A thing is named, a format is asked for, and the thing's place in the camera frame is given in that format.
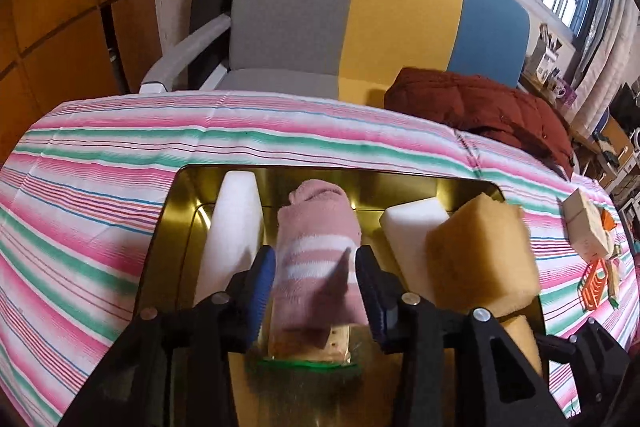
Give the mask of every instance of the multicolored sofa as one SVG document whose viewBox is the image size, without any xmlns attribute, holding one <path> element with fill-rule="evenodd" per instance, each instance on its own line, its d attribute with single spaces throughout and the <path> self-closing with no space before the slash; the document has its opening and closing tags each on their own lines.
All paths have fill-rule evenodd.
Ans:
<svg viewBox="0 0 640 427">
<path fill-rule="evenodd" d="M 176 75 L 230 30 L 217 89 L 285 92 L 382 107 L 404 66 L 483 74 L 515 87 L 529 17 L 515 0 L 233 0 L 148 73 Z"/>
</svg>

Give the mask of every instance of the windowsill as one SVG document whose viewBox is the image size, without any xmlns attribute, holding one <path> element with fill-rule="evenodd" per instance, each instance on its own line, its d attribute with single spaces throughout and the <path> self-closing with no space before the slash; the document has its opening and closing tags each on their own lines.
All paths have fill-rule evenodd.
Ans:
<svg viewBox="0 0 640 427">
<path fill-rule="evenodd" d="M 545 20 L 552 32 L 555 33 L 565 44 L 574 45 L 574 33 L 564 25 L 564 23 L 553 13 L 542 0 L 516 0 L 526 9 L 530 9 L 536 13 L 541 19 Z"/>
</svg>

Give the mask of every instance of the gold metal tray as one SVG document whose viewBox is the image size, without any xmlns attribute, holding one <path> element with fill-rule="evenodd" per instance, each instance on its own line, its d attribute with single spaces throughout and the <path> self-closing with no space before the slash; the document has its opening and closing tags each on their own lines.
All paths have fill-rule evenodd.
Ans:
<svg viewBox="0 0 640 427">
<path fill-rule="evenodd" d="M 255 174 L 264 213 L 264 243 L 272 246 L 278 229 L 277 212 L 289 203 L 290 191 L 308 179 L 340 185 L 360 222 L 363 245 L 372 246 L 382 269 L 400 277 L 378 222 L 386 208 L 437 197 L 448 212 L 454 212 L 482 192 L 504 201 L 496 185 L 480 180 L 357 169 L 189 165 L 176 174 L 167 195 L 146 258 L 136 312 L 149 306 L 174 311 L 193 305 L 210 217 L 222 180 L 232 170 Z M 545 332 L 539 299 L 518 313 L 527 315 L 534 331 Z M 261 343 L 262 337 L 258 338 L 258 345 Z M 383 355 L 369 329 L 363 327 L 351 328 L 350 351 L 355 369 L 322 374 L 264 367 L 257 363 L 260 353 L 245 357 L 232 354 L 230 367 L 240 427 L 388 425 L 401 355 Z M 182 425 L 183 419 L 178 397 L 183 379 L 184 374 L 177 371 L 176 426 Z"/>
</svg>

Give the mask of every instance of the beige curtain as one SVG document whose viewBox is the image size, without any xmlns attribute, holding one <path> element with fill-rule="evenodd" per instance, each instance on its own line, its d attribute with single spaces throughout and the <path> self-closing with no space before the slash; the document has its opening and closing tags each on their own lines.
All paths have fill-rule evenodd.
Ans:
<svg viewBox="0 0 640 427">
<path fill-rule="evenodd" d="M 571 128 L 588 138 L 623 81 L 638 26 L 634 0 L 612 0 L 611 14 L 589 69 L 575 90 L 576 99 L 564 117 Z"/>
</svg>

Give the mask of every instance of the striped tablecloth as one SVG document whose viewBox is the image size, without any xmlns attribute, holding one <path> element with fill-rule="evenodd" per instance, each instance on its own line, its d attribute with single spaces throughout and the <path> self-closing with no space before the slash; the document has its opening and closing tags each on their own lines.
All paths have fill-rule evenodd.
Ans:
<svg viewBox="0 0 640 427">
<path fill-rule="evenodd" d="M 498 142 L 328 100 L 241 92 L 131 95 L 60 105 L 24 135 L 0 171 L 0 385 L 32 425 L 55 425 L 125 328 L 162 202 L 188 163 L 349 166 L 480 178 L 520 204 L 542 281 L 548 333 L 586 320 L 586 264 L 564 238 L 559 202 L 592 180 L 561 180 Z M 628 346 L 638 286 L 622 226 L 621 305 L 593 316 Z M 569 415 L 571 371 L 550 389 Z"/>
</svg>

